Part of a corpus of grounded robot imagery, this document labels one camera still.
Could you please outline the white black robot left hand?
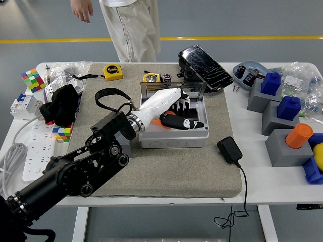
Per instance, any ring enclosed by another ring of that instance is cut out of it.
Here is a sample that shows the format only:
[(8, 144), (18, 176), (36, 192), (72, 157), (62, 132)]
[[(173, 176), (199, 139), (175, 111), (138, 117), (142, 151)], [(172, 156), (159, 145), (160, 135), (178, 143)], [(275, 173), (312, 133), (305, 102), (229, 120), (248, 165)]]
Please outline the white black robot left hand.
[(189, 120), (178, 115), (166, 114), (165, 112), (171, 107), (175, 107), (176, 110), (191, 108), (189, 95), (181, 88), (158, 90), (140, 106), (138, 111), (134, 111), (132, 114), (139, 119), (138, 125), (143, 132), (154, 119), (159, 119), (160, 123), (165, 127), (178, 130), (204, 127), (202, 122)]

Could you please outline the person's hand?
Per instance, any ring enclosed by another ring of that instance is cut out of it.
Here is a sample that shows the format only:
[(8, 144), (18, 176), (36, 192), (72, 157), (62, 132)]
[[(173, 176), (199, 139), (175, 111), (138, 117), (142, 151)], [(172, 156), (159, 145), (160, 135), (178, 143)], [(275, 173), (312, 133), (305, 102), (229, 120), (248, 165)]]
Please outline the person's hand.
[(73, 14), (81, 21), (90, 23), (90, 16), (93, 16), (91, 0), (70, 0)]

